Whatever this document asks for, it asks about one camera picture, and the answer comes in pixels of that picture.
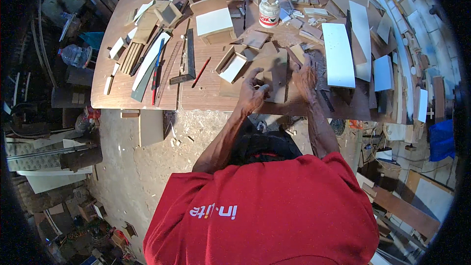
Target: red pencil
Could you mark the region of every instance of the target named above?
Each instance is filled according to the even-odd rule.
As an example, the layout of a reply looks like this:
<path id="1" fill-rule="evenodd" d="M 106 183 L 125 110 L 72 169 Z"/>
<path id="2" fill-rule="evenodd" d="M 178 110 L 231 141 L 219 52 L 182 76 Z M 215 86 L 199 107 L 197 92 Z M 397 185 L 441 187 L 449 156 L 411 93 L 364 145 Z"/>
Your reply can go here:
<path id="1" fill-rule="evenodd" d="M 191 85 L 191 88 L 194 88 L 194 87 L 196 86 L 196 83 L 198 82 L 198 79 L 200 78 L 201 73 L 203 73 L 204 68 L 206 68 L 206 65 L 208 64 L 208 62 L 209 62 L 210 59 L 211 59 L 211 56 L 210 56 L 209 59 L 204 63 L 203 68 L 201 68 L 201 71 L 200 71 L 200 73 L 198 74 L 197 78 L 194 80 L 193 85 Z"/>

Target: glue jar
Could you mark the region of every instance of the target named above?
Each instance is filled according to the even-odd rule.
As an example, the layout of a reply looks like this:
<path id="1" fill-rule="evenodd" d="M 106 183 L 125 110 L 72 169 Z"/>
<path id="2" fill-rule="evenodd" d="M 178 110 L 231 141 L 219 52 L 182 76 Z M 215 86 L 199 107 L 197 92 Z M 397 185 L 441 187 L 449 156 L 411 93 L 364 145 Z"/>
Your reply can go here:
<path id="1" fill-rule="evenodd" d="M 280 3 L 276 0 L 269 3 L 268 0 L 262 0 L 259 4 L 259 23 L 262 27 L 273 28 L 278 25 L 280 19 Z"/>

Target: concrete floor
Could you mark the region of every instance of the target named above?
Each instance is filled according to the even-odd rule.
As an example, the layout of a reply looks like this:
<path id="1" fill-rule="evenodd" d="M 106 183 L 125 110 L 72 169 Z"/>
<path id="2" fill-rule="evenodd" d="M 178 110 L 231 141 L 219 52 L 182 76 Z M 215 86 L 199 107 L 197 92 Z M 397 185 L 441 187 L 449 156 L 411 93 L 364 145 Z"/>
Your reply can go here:
<path id="1" fill-rule="evenodd" d="M 120 110 L 103 109 L 100 118 L 100 137 L 103 163 L 97 165 L 98 181 L 90 179 L 89 190 L 106 209 L 106 220 L 110 225 L 123 230 L 127 221 L 137 231 L 138 236 L 129 239 L 132 250 L 140 262 L 145 263 L 142 253 L 142 241 L 150 224 L 157 203 L 163 193 L 171 173 L 190 172 L 193 164 L 208 144 L 225 125 L 230 113 L 209 111 L 166 111 L 165 127 L 168 121 L 174 121 L 177 139 L 183 143 L 171 147 L 172 133 L 164 142 L 138 148 L 138 119 L 121 119 Z M 256 124 L 265 121 L 268 130 L 278 129 L 293 117 L 274 115 L 251 115 L 249 119 Z M 308 137 L 307 120 L 298 120 L 291 131 L 303 154 L 312 154 Z M 346 127 L 338 137 L 341 153 L 352 166 L 355 160 L 355 143 L 346 144 L 345 140 L 354 141 L 352 129 Z"/>

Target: plastic water bottle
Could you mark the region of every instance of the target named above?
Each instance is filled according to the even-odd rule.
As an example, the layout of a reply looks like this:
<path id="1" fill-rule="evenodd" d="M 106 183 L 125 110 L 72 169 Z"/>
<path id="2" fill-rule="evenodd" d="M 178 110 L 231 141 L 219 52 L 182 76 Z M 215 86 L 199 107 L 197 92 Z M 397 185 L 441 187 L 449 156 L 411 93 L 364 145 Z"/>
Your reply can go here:
<path id="1" fill-rule="evenodd" d="M 70 44 L 65 48 L 59 49 L 58 55 L 67 65 L 72 65 L 77 68 L 85 68 L 91 56 L 91 47 L 80 47 L 75 44 Z"/>

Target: man's arm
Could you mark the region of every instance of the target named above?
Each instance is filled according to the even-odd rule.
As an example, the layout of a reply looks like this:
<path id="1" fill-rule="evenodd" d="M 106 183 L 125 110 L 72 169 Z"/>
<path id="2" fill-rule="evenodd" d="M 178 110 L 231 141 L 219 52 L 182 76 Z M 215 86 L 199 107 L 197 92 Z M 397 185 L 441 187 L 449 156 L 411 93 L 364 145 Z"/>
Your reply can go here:
<path id="1" fill-rule="evenodd" d="M 263 85 L 261 80 L 255 78 L 255 76 L 262 71 L 262 68 L 252 70 L 249 76 L 244 80 L 239 94 L 239 102 L 235 106 L 231 117 L 226 125 L 224 125 L 221 132 L 219 132 L 218 136 L 216 136 L 198 158 L 193 166 L 192 172 L 213 174 L 227 166 L 237 133 L 244 119 L 252 114 L 255 109 L 260 107 L 264 97 L 266 97 L 268 85 Z"/>
<path id="2" fill-rule="evenodd" d="M 313 59 L 304 54 L 305 62 L 302 68 L 290 60 L 293 70 L 292 79 L 304 100 L 308 103 L 308 128 L 312 152 L 322 159 L 331 152 L 340 152 L 339 144 L 332 127 L 327 123 L 324 112 L 315 93 L 317 69 Z"/>

